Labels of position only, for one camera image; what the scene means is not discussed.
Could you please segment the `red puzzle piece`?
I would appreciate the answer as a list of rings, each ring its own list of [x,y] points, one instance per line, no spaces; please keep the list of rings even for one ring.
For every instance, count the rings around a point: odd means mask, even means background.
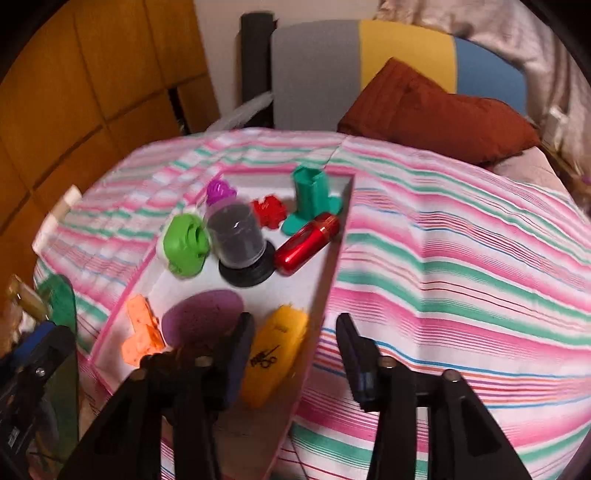
[[[276,195],[269,195],[263,200],[252,200],[252,209],[262,227],[276,230],[287,219],[287,207]]]

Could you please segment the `teal cylinder toy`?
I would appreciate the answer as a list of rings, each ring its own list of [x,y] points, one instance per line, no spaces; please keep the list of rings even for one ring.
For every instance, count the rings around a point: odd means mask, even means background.
[[[329,178],[324,170],[300,165],[294,169],[295,211],[287,216],[281,231],[293,236],[322,213],[339,215],[342,199],[329,194]]]

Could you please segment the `small white box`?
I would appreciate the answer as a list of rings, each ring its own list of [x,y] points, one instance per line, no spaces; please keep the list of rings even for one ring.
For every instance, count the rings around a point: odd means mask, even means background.
[[[551,106],[542,129],[542,142],[558,150],[563,141],[567,121],[567,115],[558,106]]]

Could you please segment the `magenta perforated cup toy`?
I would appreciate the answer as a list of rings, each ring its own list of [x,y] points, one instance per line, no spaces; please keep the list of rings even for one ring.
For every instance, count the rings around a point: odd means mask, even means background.
[[[228,181],[224,179],[212,179],[206,187],[206,204],[208,207],[226,200],[229,198],[235,198],[238,196],[235,188],[233,188]]]

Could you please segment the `orange cube blocks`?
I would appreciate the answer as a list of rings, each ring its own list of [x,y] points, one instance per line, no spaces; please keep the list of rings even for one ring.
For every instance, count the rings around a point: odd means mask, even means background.
[[[133,333],[122,343],[121,356],[126,364],[138,367],[144,356],[163,351],[165,343],[158,328],[158,319],[145,297],[135,295],[129,298],[125,309]]]

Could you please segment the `wooden wardrobe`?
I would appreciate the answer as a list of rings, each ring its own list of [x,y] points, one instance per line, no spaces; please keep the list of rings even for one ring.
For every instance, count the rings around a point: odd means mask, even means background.
[[[31,278],[34,237],[69,187],[218,116],[192,2],[66,3],[1,82],[2,279]]]

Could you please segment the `red metallic capsule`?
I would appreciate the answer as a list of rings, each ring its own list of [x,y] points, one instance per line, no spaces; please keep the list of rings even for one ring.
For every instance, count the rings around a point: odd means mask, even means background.
[[[283,276],[293,275],[319,251],[332,242],[341,230],[339,217],[322,213],[290,236],[274,253],[276,271]]]

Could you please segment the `green white round toy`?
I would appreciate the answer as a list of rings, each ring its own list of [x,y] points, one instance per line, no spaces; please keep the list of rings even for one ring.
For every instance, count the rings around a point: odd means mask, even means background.
[[[169,272],[180,278],[198,275],[211,246],[202,219],[193,213],[173,216],[156,244],[156,256]]]

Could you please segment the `grey cylinder black base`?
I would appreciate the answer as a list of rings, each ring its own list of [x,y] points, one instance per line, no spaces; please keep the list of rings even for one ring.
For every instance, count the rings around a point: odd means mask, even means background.
[[[252,205],[221,200],[206,211],[206,228],[221,277],[238,288],[259,285],[274,272],[273,243],[264,238]]]

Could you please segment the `dark brown flower piece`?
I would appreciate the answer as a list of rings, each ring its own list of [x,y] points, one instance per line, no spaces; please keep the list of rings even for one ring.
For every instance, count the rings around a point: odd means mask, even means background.
[[[172,350],[145,355],[139,367],[144,372],[143,379],[148,382],[172,382],[181,370],[180,352]]]

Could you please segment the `purple oval toy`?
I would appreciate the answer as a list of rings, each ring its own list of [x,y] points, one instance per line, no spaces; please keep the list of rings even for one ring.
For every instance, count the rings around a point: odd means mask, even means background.
[[[181,300],[164,313],[162,336],[172,348],[212,343],[235,328],[242,311],[242,297],[235,291],[200,292]]]

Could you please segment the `white pink-edged tray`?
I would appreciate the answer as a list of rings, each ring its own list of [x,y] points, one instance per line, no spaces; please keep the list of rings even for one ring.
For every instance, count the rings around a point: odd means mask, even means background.
[[[276,195],[291,209],[294,205],[294,182],[291,171],[283,169],[246,169],[226,171],[217,178],[228,181],[243,200],[263,199]],[[310,318],[304,342],[298,350],[293,368],[273,397],[262,408],[250,410],[241,402],[233,404],[219,416],[214,427],[221,473],[230,479],[266,479],[273,470],[274,458],[290,429],[297,400],[300,399],[304,374],[314,357],[315,345],[325,316],[325,304],[332,286],[335,265],[341,248],[341,237],[332,241],[304,264],[297,273],[284,277],[274,273],[252,288],[236,288],[218,273],[217,258],[207,258],[204,269],[190,279],[172,275],[152,251],[132,280],[120,306],[105,324],[89,360],[96,377],[109,392],[114,392],[131,372],[121,357],[120,346],[132,333],[125,312],[126,296],[141,294],[147,298],[153,313],[161,320],[163,314],[177,302],[202,291],[231,289],[242,297],[245,310],[252,313],[259,328],[267,317],[281,305],[305,311]]]

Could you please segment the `black rolled mat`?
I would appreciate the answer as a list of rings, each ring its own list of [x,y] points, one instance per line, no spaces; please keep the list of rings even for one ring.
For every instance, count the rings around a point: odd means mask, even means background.
[[[239,53],[242,104],[254,108],[247,127],[273,128],[270,39],[276,30],[273,12],[253,11],[240,17]]]

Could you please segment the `dark red cushion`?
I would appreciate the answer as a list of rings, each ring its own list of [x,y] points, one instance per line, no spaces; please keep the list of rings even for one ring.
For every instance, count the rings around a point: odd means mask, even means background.
[[[496,163],[541,144],[534,127],[508,104],[448,93],[394,58],[339,120],[338,131],[472,165]]]

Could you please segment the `yellow orange oval toy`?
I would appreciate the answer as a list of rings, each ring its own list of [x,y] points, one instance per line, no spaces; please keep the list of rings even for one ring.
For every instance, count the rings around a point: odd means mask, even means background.
[[[263,407],[286,378],[308,331],[308,314],[280,305],[254,336],[242,377],[240,399],[252,409]]]

